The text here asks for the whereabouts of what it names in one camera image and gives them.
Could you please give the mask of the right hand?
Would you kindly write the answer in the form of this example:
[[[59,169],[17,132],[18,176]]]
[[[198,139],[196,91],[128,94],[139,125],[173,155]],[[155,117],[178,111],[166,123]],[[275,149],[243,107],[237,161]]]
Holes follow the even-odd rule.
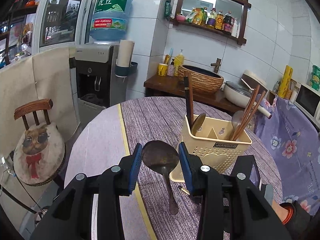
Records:
[[[291,206],[282,207],[274,200],[272,200],[272,209],[277,214],[283,225],[288,223],[293,216],[293,208]]]

